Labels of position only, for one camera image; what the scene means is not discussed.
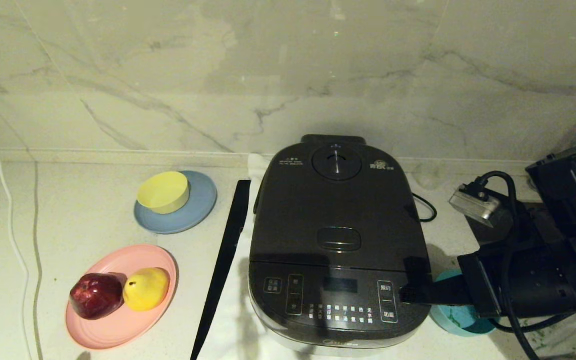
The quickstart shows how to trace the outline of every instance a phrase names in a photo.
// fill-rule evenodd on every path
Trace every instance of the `control panel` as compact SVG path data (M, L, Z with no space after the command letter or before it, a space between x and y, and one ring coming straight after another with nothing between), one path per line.
M391 330L400 322L398 289L408 281L405 273L258 265L267 275L260 303L288 322L362 331Z

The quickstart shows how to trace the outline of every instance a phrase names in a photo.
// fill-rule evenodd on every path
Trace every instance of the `red apple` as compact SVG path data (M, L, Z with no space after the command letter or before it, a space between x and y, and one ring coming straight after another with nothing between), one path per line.
M123 305L123 291L124 287L117 276L87 273L70 290L70 304L78 316L96 321Z

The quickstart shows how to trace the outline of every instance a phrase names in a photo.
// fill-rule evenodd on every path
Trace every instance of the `marble backsplash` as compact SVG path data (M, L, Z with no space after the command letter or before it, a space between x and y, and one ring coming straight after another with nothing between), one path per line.
M536 160L576 141L576 1L0 0L0 145Z

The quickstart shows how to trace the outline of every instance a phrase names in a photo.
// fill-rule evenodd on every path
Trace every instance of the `pink plate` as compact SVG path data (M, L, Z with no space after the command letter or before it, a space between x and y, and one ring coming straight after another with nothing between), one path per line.
M177 284L175 260L166 250L151 244L124 247L101 259L86 274L115 272L129 278L143 268L161 268L170 276L163 302L153 310L141 312L122 305L112 314L97 320L82 319L69 302L66 306L66 328L75 342L91 350L111 349L141 337L157 323L169 307Z

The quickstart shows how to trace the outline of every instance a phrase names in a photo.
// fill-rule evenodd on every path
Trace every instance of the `logo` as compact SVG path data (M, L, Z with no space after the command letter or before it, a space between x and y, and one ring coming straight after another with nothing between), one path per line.
M332 339L325 339L323 344L326 344L327 346L359 347L359 344L354 342L340 342Z
M375 170L395 170L394 167L389 166L388 162L384 160L377 160L373 162L370 164L370 168Z
M286 157L284 160L279 160L281 166L304 166L304 162L299 157Z

